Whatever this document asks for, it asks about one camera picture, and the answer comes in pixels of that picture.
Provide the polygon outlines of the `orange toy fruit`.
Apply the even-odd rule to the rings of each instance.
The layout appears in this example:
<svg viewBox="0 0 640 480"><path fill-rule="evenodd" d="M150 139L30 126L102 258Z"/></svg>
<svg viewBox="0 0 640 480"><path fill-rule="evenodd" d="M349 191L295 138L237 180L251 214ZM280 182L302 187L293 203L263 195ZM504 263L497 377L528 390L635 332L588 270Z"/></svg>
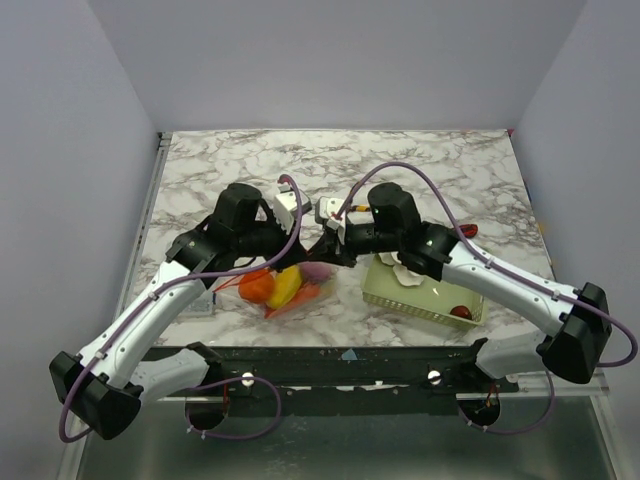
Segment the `orange toy fruit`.
<svg viewBox="0 0 640 480"><path fill-rule="evenodd" d="M261 304L271 297L274 288L275 280L269 273L252 272L241 279L238 294L250 303Z"/></svg>

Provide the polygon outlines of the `yellow toy mango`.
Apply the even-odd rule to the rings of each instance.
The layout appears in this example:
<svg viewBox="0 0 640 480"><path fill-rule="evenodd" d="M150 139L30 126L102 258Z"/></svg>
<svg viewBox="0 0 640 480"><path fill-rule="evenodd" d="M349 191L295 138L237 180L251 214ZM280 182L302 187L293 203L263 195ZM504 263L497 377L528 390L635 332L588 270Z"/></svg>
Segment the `yellow toy mango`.
<svg viewBox="0 0 640 480"><path fill-rule="evenodd" d="M277 309L286 305L303 283L299 267L294 265L277 273L275 288L271 297L266 301L268 308Z"/></svg>

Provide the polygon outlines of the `clear zip bag orange zipper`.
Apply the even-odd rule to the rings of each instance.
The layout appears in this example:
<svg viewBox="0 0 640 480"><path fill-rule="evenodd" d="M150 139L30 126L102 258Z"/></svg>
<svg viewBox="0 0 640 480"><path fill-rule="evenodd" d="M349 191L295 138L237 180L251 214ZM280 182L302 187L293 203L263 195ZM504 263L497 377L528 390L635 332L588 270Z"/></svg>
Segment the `clear zip bag orange zipper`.
<svg viewBox="0 0 640 480"><path fill-rule="evenodd" d="M213 293L234 290L239 299L268 319L320 302L331 296L335 287L334 267L321 262L303 262L282 271L263 268L236 275L216 286Z"/></svg>

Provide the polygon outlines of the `purple toy onion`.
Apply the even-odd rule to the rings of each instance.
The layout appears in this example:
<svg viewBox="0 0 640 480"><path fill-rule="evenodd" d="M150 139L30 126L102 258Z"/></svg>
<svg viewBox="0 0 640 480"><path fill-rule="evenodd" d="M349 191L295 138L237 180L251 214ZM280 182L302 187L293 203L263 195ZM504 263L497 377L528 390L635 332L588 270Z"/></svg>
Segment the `purple toy onion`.
<svg viewBox="0 0 640 480"><path fill-rule="evenodd" d="M333 274L332 267L321 262L303 262L298 267L302 278L308 283L322 284L328 281Z"/></svg>

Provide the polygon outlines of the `green perforated plastic basket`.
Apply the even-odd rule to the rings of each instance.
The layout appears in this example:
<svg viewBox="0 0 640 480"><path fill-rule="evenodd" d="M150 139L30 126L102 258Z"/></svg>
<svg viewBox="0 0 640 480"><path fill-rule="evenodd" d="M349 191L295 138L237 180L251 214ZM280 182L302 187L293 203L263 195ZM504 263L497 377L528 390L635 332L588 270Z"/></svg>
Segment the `green perforated plastic basket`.
<svg viewBox="0 0 640 480"><path fill-rule="evenodd" d="M361 289L366 303L448 327L469 330L483 325L488 317L485 298L467 288L426 276L418 287L403 287L392 268L384 265L378 254L371 260ZM472 311L472 321L449 314L458 305L465 305Z"/></svg>

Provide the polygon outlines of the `orange toy carrot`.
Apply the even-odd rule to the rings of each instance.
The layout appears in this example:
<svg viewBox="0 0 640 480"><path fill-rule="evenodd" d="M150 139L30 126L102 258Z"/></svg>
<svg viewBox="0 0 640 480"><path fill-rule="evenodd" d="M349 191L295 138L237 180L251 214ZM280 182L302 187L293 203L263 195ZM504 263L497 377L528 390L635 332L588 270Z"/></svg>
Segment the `orange toy carrot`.
<svg viewBox="0 0 640 480"><path fill-rule="evenodd" d="M286 305L277 309L267 308L264 313L264 317L265 318L276 317L281 314L285 314L290 311L301 308L307 303L310 303L311 301L315 300L320 295L320 293L321 293L321 288L319 285L305 284L296 292L296 294L292 297L292 299Z"/></svg>

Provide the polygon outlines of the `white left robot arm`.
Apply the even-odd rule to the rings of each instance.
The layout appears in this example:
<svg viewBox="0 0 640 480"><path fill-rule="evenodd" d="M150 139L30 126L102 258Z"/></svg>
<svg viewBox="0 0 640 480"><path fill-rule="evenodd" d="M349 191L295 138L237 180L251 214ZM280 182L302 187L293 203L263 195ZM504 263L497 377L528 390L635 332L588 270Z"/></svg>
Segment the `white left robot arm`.
<svg viewBox="0 0 640 480"><path fill-rule="evenodd" d="M214 211L193 229L178 235L152 280L97 338L72 355L58 353L49 365L63 409L58 434L65 443L67 417L74 414L104 440L123 433L147 401L194 388L214 393L220 368L204 347L184 347L160 361L145 354L169 324L221 277L239 271L242 257L261 257L266 266L283 266L305 253L299 241L309 198L293 179L279 179L278 194L266 202L251 185L232 183L219 195Z"/></svg>

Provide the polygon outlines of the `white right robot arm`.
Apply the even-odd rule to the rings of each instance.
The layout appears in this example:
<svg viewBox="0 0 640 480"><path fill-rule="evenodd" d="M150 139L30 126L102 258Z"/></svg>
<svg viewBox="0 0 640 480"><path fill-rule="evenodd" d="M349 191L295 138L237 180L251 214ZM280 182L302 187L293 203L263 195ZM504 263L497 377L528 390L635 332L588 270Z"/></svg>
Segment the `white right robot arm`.
<svg viewBox="0 0 640 480"><path fill-rule="evenodd" d="M412 195L395 183L374 187L368 203L372 222L354 224L340 212L341 200L320 198L314 213L323 234L312 257L352 267L361 255L394 252L409 271L472 290L535 326L482 342L459 370L467 389L480 392L498 378L542 370L574 384L591 381L612 330L603 289L576 289L499 262L453 229L423 220Z"/></svg>

